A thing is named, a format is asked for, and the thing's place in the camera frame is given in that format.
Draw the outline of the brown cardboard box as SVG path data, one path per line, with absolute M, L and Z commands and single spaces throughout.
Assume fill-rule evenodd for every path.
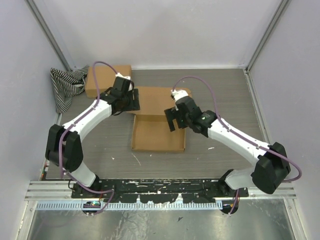
M 123 76 L 132 75 L 131 65 L 114 65 L 113 68 Z M 95 66 L 96 80 L 99 92 L 102 93 L 109 87 L 112 87 L 116 78 L 116 73 L 107 65 L 97 64 Z M 85 94 L 89 99 L 97 97 L 97 88 L 93 76 L 93 68 L 88 68 L 87 79 L 85 83 Z

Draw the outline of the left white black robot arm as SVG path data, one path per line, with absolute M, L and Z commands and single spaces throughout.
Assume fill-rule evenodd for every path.
M 79 116 L 64 125 L 54 124 L 48 132 L 45 158 L 82 187 L 88 198 L 106 194 L 99 177 L 84 163 L 82 141 L 110 116 L 140 109 L 139 91 L 129 76 L 116 74 L 112 87 L 99 93 Z

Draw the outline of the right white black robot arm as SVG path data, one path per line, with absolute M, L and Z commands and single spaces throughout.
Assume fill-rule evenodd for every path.
M 218 141 L 244 157 L 251 167 L 228 170 L 220 179 L 220 192 L 232 197 L 238 189 L 257 187 L 266 194 L 273 194 L 285 180 L 291 168 L 283 158 L 285 148 L 259 141 L 234 128 L 211 110 L 201 111 L 186 91 L 171 94 L 174 107 L 164 111 L 171 132 L 175 128 L 190 128 L 193 132 Z

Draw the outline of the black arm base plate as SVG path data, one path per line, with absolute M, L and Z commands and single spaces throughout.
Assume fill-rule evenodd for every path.
M 232 190 L 217 179 L 191 178 L 191 179 L 101 179 L 97 184 L 99 192 L 113 190 L 114 193 L 91 193 L 77 183 L 70 187 L 73 199 L 102 198 L 106 202 L 112 197 L 111 203 L 137 203 L 154 204 L 174 203 L 182 197 L 184 204 L 188 203 L 214 203 L 216 198 L 248 197 L 246 188 L 239 191 Z

